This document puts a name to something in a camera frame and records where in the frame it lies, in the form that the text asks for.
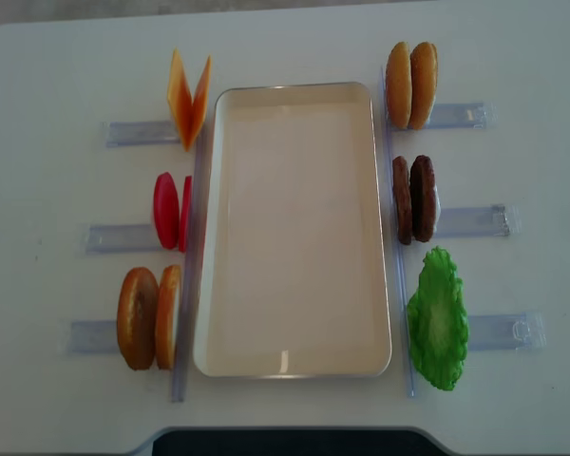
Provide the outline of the toasted bun slice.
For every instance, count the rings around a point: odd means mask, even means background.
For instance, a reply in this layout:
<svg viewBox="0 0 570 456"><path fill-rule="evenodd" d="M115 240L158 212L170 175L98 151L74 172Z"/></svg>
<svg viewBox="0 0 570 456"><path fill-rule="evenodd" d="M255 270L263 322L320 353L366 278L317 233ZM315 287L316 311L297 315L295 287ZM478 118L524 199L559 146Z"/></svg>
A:
<svg viewBox="0 0 570 456"><path fill-rule="evenodd" d="M155 358L158 282L145 267L131 269L123 280L117 311L117 341L133 371L148 370Z"/></svg>
<svg viewBox="0 0 570 456"><path fill-rule="evenodd" d="M161 276L155 327L156 358L161 370L170 371L175 364L181 276L178 264L166 267Z"/></svg>

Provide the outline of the red tomato slice right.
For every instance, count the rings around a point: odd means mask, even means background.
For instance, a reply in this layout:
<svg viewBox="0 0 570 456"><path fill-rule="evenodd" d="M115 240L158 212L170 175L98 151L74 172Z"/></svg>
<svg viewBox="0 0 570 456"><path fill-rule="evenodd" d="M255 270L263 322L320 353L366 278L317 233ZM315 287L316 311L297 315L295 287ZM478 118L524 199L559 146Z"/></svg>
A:
<svg viewBox="0 0 570 456"><path fill-rule="evenodd" d="M179 250L182 253L187 249L187 235L189 225L189 213L192 197L192 176L187 176L184 180L182 193L182 206L180 212L180 234L179 234Z"/></svg>

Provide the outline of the red tomato slice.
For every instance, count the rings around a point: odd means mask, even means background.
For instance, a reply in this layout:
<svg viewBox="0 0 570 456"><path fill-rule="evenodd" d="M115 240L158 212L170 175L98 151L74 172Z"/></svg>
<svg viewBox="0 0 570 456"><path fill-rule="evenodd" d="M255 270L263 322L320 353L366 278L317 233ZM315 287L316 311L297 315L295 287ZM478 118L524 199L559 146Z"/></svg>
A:
<svg viewBox="0 0 570 456"><path fill-rule="evenodd" d="M175 248L179 239L179 198L175 182L168 172L157 177L153 214L161 246L168 250Z"/></svg>
<svg viewBox="0 0 570 456"><path fill-rule="evenodd" d="M187 176L184 180L182 193L182 206L180 212L180 234L179 234L179 250L182 253L187 249L187 235L189 225L189 213L192 197L192 176Z"/></svg>

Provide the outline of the red tomato slice left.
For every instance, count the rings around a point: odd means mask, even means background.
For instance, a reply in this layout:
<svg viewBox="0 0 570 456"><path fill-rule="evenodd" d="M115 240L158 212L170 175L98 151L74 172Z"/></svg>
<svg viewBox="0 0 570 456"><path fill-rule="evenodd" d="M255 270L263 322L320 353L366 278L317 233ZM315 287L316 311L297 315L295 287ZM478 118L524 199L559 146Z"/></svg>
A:
<svg viewBox="0 0 570 456"><path fill-rule="evenodd" d="M175 248L179 239L179 198L175 182L168 172L157 177L153 214L161 246L168 250Z"/></svg>

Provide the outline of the brown meat patty left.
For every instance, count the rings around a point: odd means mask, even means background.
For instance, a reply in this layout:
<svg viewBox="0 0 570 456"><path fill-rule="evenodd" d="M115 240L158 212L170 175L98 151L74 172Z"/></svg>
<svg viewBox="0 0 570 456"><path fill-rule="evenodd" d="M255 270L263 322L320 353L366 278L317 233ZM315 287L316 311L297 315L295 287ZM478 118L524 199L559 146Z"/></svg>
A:
<svg viewBox="0 0 570 456"><path fill-rule="evenodd" d="M409 191L409 168L407 161L398 156L392 161L393 195L397 214L397 236L404 245L412 239L412 208Z"/></svg>

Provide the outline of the brown meat patty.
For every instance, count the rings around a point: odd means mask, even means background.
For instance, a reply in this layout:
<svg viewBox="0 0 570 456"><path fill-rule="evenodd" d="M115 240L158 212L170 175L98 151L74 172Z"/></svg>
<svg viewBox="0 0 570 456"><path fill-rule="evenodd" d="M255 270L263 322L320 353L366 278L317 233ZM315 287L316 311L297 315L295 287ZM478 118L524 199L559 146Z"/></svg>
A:
<svg viewBox="0 0 570 456"><path fill-rule="evenodd" d="M398 156L392 161L393 195L397 214L397 236L404 245L412 239L412 208L409 191L409 168L407 161Z"/></svg>
<svg viewBox="0 0 570 456"><path fill-rule="evenodd" d="M437 195L433 165L430 157L418 156L412 164L409 191L412 208L412 232L416 240L428 242L437 219Z"/></svg>

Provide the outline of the brown meat patty right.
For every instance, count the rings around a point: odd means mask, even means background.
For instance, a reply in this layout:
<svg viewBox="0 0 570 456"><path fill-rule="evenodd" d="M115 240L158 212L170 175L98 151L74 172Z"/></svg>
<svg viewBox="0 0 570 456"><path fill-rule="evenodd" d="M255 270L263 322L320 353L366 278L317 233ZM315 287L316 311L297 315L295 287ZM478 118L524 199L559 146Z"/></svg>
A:
<svg viewBox="0 0 570 456"><path fill-rule="evenodd" d="M409 191L412 208L412 232L416 240L428 242L437 219L437 195L433 165L430 157L418 156L412 164Z"/></svg>

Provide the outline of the orange cheese slice right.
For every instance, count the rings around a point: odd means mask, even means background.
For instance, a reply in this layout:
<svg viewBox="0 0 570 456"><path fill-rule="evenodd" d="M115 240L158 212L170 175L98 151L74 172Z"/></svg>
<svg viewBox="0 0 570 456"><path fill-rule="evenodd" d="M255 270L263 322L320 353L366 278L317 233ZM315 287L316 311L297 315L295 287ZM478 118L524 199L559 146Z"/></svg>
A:
<svg viewBox="0 0 570 456"><path fill-rule="evenodd" d="M189 150L190 147L194 144L205 120L207 104L208 104L211 72L212 72L212 57L208 56L204 70L199 78L199 83L197 84L194 100L192 103L191 123L189 127L189 136L186 145L187 150Z"/></svg>

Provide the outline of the orange cheese slice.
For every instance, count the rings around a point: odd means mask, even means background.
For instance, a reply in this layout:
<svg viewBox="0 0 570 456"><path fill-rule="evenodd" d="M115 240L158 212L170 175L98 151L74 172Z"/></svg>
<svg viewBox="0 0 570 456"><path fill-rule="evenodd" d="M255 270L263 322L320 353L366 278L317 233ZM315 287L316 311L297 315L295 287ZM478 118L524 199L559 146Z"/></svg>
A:
<svg viewBox="0 0 570 456"><path fill-rule="evenodd" d="M190 148L192 96L184 72L183 61L177 48L173 51L166 99L185 151Z"/></svg>
<svg viewBox="0 0 570 456"><path fill-rule="evenodd" d="M212 72L212 57L208 56L204 70L199 78L199 83L197 84L194 100L192 103L191 123L189 127L189 136L186 145L187 150L189 150L190 147L194 144L205 120L207 104L208 104L211 72Z"/></svg>

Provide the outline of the orange cheese slice left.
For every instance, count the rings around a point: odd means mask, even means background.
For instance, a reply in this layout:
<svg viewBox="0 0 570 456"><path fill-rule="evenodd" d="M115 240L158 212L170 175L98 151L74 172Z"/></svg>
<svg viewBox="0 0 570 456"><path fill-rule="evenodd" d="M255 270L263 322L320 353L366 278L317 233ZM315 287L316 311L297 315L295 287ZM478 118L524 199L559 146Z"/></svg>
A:
<svg viewBox="0 0 570 456"><path fill-rule="evenodd" d="M184 72L183 61L177 48L173 51L166 99L185 151L190 148L192 96Z"/></svg>

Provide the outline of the green lettuce leaf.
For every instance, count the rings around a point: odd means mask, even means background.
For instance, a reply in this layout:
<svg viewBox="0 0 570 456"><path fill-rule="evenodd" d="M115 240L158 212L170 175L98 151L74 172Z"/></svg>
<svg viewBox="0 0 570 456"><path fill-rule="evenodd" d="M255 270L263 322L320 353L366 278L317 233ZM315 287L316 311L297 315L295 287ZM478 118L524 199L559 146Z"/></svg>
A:
<svg viewBox="0 0 570 456"><path fill-rule="evenodd" d="M436 246L425 255L407 315L414 368L434 388L454 390L464 371L469 326L464 282L446 249Z"/></svg>

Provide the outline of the clear holder strip lettuce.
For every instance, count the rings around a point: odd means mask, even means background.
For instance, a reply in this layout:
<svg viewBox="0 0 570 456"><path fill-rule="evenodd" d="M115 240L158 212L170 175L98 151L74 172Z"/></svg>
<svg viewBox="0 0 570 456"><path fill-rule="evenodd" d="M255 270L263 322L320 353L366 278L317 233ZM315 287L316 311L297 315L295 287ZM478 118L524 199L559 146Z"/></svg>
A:
<svg viewBox="0 0 570 456"><path fill-rule="evenodd" d="M470 352L537 350L546 346L542 315L538 312L470 315L468 325Z"/></svg>

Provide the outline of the cream rectangular metal tray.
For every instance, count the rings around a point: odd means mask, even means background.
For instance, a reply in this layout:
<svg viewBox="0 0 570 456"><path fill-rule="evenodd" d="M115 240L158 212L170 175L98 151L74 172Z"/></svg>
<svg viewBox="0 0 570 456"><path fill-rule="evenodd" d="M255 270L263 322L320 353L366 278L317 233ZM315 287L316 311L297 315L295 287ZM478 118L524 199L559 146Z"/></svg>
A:
<svg viewBox="0 0 570 456"><path fill-rule="evenodd" d="M193 359L214 378L371 377L391 359L369 89L215 105Z"/></svg>

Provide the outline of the golden bun slice left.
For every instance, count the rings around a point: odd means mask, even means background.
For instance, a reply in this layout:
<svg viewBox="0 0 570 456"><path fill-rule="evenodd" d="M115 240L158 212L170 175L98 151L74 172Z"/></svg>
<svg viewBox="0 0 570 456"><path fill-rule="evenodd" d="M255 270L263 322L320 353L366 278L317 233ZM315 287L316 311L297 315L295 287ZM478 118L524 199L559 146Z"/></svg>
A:
<svg viewBox="0 0 570 456"><path fill-rule="evenodd" d="M389 54L386 68L386 101L390 122L406 129L412 103L412 81L407 42L397 43Z"/></svg>

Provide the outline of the golden bun slice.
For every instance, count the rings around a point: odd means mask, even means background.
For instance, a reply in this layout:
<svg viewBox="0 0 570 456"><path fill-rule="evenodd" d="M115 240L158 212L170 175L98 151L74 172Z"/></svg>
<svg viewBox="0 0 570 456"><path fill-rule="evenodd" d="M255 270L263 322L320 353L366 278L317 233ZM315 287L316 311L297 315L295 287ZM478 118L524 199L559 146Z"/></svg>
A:
<svg viewBox="0 0 570 456"><path fill-rule="evenodd" d="M407 42L397 43L389 54L386 68L386 101L390 122L406 129L412 103L412 81Z"/></svg>
<svg viewBox="0 0 570 456"><path fill-rule="evenodd" d="M412 102L409 126L424 127L433 108L438 84L438 56L436 46L420 43L410 55Z"/></svg>

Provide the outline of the clear holder strip patty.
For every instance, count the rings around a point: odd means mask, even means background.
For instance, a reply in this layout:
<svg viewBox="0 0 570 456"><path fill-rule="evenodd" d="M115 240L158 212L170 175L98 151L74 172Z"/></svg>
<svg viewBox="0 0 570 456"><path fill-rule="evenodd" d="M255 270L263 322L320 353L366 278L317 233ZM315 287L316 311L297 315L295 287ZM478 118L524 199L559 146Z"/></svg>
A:
<svg viewBox="0 0 570 456"><path fill-rule="evenodd" d="M508 237L521 231L515 206L492 204L484 207L444 208L436 226L437 238Z"/></svg>

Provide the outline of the golden bun slice right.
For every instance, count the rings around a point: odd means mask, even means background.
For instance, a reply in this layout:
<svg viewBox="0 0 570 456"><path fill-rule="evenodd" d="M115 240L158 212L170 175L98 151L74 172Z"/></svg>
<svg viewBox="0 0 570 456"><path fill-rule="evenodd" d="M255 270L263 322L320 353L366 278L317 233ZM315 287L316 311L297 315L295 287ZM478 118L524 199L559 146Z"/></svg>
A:
<svg viewBox="0 0 570 456"><path fill-rule="evenodd" d="M420 43L410 55L412 102L409 126L424 127L433 108L438 84L438 56L436 46Z"/></svg>

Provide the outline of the black chair seat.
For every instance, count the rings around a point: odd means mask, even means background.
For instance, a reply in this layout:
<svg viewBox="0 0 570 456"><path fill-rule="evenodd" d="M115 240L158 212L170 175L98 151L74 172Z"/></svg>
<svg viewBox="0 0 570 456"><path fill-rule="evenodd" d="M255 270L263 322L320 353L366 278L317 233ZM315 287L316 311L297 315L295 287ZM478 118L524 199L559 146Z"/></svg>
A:
<svg viewBox="0 0 570 456"><path fill-rule="evenodd" d="M442 455L427 438L392 430L181 430L157 439L154 455Z"/></svg>

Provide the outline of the clear long rail right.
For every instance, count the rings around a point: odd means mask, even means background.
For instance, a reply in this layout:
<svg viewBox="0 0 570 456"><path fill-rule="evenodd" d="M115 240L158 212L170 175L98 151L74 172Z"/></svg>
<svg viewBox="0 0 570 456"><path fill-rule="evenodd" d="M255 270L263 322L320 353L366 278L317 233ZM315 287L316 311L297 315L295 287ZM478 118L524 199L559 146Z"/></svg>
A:
<svg viewBox="0 0 570 456"><path fill-rule="evenodd" d="M393 171L392 171L392 128L390 125L388 107L387 107L387 83L386 83L386 65L381 67L381 102L382 102L382 142L385 158L385 174L389 196L389 222L391 229L391 251L394 265L394 281L396 290L396 303L400 312L400 334L402 338L402 360L404 364L404 375L406 378L407 397L414 398L416 396L414 367L409 354L409 327L407 316L407 281L405 262L402 253L403 245L398 240L398 218L396 201L393 193Z"/></svg>

